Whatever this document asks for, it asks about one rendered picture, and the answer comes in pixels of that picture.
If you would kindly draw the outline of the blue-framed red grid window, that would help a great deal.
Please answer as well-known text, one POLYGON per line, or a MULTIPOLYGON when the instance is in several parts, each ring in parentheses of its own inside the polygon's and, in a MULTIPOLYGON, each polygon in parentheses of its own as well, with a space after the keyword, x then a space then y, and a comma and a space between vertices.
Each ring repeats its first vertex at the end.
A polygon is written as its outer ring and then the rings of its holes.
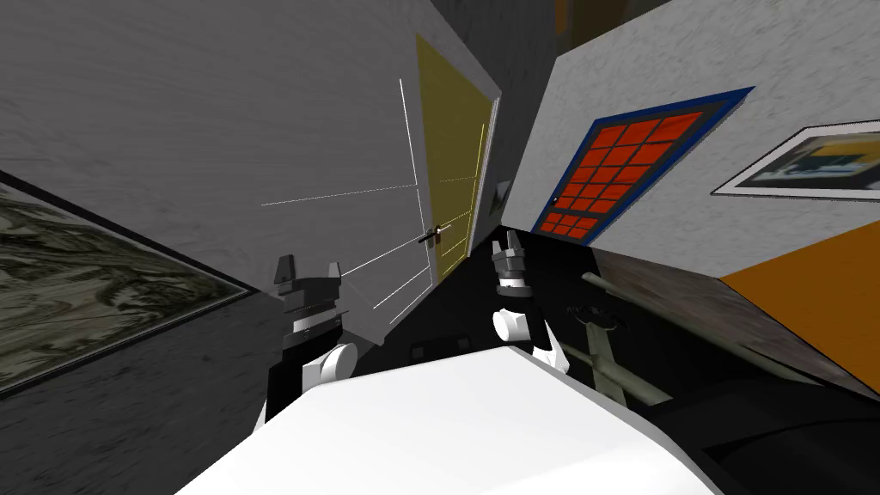
POLYGON ((531 233, 589 245, 750 92, 739 88, 595 119, 531 233))

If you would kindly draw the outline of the grey-green bar frame furniture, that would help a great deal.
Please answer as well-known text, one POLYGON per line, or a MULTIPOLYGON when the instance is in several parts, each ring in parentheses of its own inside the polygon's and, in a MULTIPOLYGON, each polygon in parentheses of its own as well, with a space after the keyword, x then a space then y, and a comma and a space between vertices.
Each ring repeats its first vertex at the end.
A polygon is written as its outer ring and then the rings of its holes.
MULTIPOLYGON (((595 275, 594 273, 586 272, 582 275, 582 279, 590 284, 593 284, 596 287, 605 290, 611 295, 617 296, 623 300, 627 300, 628 302, 646 311, 649 311, 656 316, 659 316, 667 321, 681 326, 682 328, 696 335, 696 337, 704 340, 705 342, 714 345, 722 350, 725 350, 728 353, 765 370, 765 372, 773 376, 777 376, 778 378, 783 380, 801 382, 810 385, 820 384, 816 380, 799 373, 797 370, 786 367, 785 365, 776 362, 771 358, 760 354, 759 352, 751 351, 747 347, 720 337, 720 335, 702 330, 689 321, 677 318, 676 316, 672 315, 670 312, 657 306, 656 304, 647 302, 647 300, 638 296, 626 293, 623 289, 609 283, 606 280, 603 280, 601 277, 595 275)), ((644 402, 649 406, 660 404, 672 398, 669 394, 666 394, 664 391, 648 383, 646 380, 635 376, 632 372, 630 372, 630 370, 627 370, 624 367, 618 365, 616 362, 613 361, 608 353, 602 353, 598 351, 587 356, 569 345, 564 345, 563 348, 567 353, 570 353, 573 357, 581 360, 582 362, 590 366, 593 369, 593 372, 597 373, 600 376, 604 376, 607 381, 614 383, 617 388, 620 388, 621 390, 629 393, 637 400, 644 402)))

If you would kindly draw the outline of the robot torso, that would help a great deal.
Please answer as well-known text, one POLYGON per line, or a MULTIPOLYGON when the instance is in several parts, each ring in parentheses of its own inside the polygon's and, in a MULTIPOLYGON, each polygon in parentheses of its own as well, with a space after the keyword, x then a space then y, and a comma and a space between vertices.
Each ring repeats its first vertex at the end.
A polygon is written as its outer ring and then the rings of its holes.
POLYGON ((177 495, 724 495, 656 426, 516 347, 311 388, 177 495))

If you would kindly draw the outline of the white-framed yellow and blue picture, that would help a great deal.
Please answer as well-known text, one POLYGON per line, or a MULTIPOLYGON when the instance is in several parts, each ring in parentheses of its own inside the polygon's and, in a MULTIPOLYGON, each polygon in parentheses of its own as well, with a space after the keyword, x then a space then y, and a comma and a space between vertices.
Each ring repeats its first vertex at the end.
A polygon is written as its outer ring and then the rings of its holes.
POLYGON ((880 119, 804 127, 712 196, 880 202, 880 119))

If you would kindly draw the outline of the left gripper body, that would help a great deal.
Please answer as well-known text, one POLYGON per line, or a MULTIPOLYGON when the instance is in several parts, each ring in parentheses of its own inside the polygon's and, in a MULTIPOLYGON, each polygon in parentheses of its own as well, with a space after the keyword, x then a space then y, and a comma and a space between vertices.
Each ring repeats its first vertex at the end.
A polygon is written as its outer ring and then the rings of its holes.
POLYGON ((341 283, 336 277, 299 278, 279 284, 278 294, 284 299, 284 311, 292 312, 334 303, 341 283))

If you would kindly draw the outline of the yellow door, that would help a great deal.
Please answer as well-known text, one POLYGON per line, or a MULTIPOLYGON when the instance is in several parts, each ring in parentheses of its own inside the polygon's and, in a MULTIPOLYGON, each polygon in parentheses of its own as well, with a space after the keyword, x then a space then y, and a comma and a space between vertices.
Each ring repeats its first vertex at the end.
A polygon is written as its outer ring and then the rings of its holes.
POLYGON ((421 115, 440 282, 468 253, 492 103, 423 37, 416 37, 421 115))

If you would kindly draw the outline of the black-framed green landscape painting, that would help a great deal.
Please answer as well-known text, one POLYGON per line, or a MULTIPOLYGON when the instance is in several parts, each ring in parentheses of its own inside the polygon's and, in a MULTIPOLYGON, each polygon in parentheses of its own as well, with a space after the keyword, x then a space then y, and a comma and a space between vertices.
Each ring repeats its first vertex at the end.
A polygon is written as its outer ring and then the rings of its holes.
POLYGON ((0 171, 0 397, 253 293, 0 171))

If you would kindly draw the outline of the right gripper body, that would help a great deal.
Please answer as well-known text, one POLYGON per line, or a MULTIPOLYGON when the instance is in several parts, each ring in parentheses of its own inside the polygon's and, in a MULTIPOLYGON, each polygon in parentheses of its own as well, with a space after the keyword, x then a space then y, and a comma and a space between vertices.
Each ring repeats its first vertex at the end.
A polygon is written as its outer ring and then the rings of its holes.
POLYGON ((523 282, 525 251, 522 248, 493 249, 492 263, 500 282, 523 282))

